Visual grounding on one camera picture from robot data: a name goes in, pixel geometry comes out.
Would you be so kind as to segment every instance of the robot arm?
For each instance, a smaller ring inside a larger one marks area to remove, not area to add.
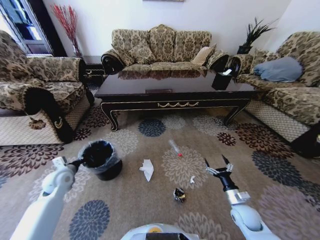
[[[260,214],[254,208],[246,205],[250,195],[246,191],[239,192],[239,188],[230,178],[233,164],[225,156],[222,155],[222,157],[226,164],[226,167],[223,168],[213,169],[206,159],[204,161],[206,171],[219,178],[223,185],[223,191],[231,205],[230,214],[234,223],[240,228],[247,240],[280,240],[262,221]]]
[[[75,161],[66,165],[64,157],[57,157],[52,162],[57,170],[43,180],[42,192],[25,211],[11,240],[52,239],[64,207],[64,196],[75,182],[75,174],[81,164]]]

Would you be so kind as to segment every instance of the beige pillow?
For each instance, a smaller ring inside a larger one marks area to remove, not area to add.
[[[250,73],[254,74],[254,67],[258,64],[262,64],[264,62],[280,59],[281,55],[278,53],[255,49],[253,54],[253,59],[251,63]]]
[[[206,64],[211,55],[216,51],[216,45],[214,46],[205,46],[200,49],[198,54],[194,57],[191,63],[203,66]]]
[[[137,64],[152,64],[156,61],[155,55],[150,50],[149,45],[142,41],[129,51],[131,57]]]
[[[125,50],[115,47],[113,44],[111,44],[113,49],[115,50],[116,54],[120,57],[122,62],[127,66],[131,66],[135,63],[135,60],[127,53]]]

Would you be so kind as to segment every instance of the dark wooden coffee table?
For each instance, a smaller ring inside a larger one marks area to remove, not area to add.
[[[219,78],[213,71],[121,71],[109,75],[94,95],[111,130],[118,129],[114,111],[233,107],[228,123],[259,93],[252,85]]]

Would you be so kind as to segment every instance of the sofa armrest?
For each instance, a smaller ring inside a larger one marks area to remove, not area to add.
[[[229,55],[226,52],[218,50],[209,57],[206,67],[216,72],[223,72],[228,60]]]
[[[110,49],[101,56],[101,62],[106,75],[113,75],[120,72],[124,67],[124,63],[115,50]]]
[[[48,115],[58,137],[65,143],[73,139],[73,129],[66,121],[53,94],[40,86],[0,82],[0,108],[34,115],[41,109]]]
[[[85,63],[77,57],[27,57],[27,64],[45,82],[82,82],[81,65]]]
[[[237,54],[231,57],[230,67],[233,71],[233,76],[240,74],[249,74],[254,57],[250,54]]]
[[[291,148],[305,158],[320,157],[320,121],[311,126],[309,131],[296,138],[290,143]]]

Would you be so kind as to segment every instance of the floor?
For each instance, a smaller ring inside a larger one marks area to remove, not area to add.
[[[39,196],[43,179],[54,171],[50,160],[66,156],[72,162],[88,142],[100,139],[115,146],[123,169],[101,181],[80,167],[64,197],[55,240],[118,240],[150,223],[176,225],[208,240],[244,239],[220,181],[205,171],[204,158],[223,167],[222,154],[234,164],[232,180],[248,191],[249,205],[275,234],[283,240],[320,239],[320,162],[295,154],[245,112],[225,127],[226,114],[227,108],[123,111],[117,114],[120,130],[112,132],[96,99],[73,142],[0,147],[0,239],[10,238]],[[139,170],[144,159],[154,166],[150,182]],[[184,203],[173,198],[177,187],[186,193]]]

